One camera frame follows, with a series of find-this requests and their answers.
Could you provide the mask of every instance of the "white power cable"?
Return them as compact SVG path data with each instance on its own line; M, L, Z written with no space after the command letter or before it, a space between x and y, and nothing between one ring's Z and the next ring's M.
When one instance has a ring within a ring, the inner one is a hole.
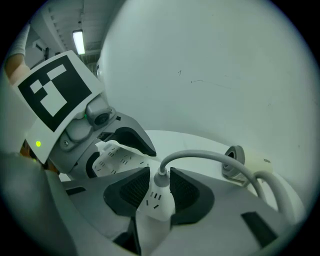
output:
M239 161L226 156L224 154L206 151L206 150L182 150L175 153L168 155L165 159L162 160L160 164L160 168L158 169L159 175L165 175L167 173L166 165L176 159L180 158L204 158L204 159L211 159L226 165L232 166L239 170L252 184L254 187L257 195L263 201L267 202L266 196L262 187L260 186L258 180L255 178L254 174L249 171L242 163Z
M265 193L259 184L257 179L264 180L271 188L275 201L278 206L278 210L280 213L286 216L287 220L290 223L294 223L294 215L293 215L293 207L291 204L291 201L289 199L289 196L280 183L279 180L275 176L273 176L271 173L266 171L257 171L254 174L248 170L242 163L239 161L226 156L224 154L206 151L206 150L183 150L178 151L173 154L168 155L165 159L162 160L160 164L160 168L158 169L158 174L160 176L163 176L167 173L166 165L176 159L180 158L204 158L204 159L211 159L218 162L221 162L223 164L232 166L239 170L240 173L242 173L248 181L252 184L254 187L257 195L259 198L261 198L264 202L267 203Z
M276 205L278 206L278 211L286 216L291 224L294 224L295 216L293 206L288 193L281 182L272 173L263 170L255 172L254 176L257 179L264 180L269 185L274 195Z

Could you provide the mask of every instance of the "person's arm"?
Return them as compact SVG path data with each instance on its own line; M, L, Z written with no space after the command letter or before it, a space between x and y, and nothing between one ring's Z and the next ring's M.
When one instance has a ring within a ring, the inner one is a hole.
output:
M25 64L26 43L29 30L30 24L25 25L13 42L5 61L4 70L12 85L21 76L30 71L30 68Z

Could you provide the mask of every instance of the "ceiling light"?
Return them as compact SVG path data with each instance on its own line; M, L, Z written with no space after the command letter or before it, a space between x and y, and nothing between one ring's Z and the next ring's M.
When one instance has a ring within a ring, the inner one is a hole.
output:
M82 29L73 31L72 35L78 54L85 54L85 45Z

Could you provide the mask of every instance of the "power strip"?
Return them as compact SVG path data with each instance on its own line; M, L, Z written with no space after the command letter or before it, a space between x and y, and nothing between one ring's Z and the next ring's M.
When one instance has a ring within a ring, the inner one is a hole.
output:
M166 222L175 213L175 201L170 192L170 186L159 187L154 182L154 176L159 166L160 163L156 162L150 168L149 190L137 211L158 221Z
M96 146L100 152L100 156L94 161L92 169L97 177L114 175L135 168L148 167L150 162L156 162L150 157L129 151L112 141L99 142Z

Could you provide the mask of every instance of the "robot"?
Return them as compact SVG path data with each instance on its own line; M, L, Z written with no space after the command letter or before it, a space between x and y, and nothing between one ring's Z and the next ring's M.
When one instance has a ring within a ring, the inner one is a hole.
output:
M31 149L71 178L61 182L19 154L0 156L0 189L9 211L50 253L143 255L136 216L148 205L146 197L160 200L148 194L153 181L170 190L174 211L166 222L169 233L152 255L245 255L270 247L291 226L246 189L192 171L172 167L153 176L150 166L137 166L97 175L99 142L157 153L137 121L108 105L103 86L72 51L43 62L14 90L35 116L26 135Z

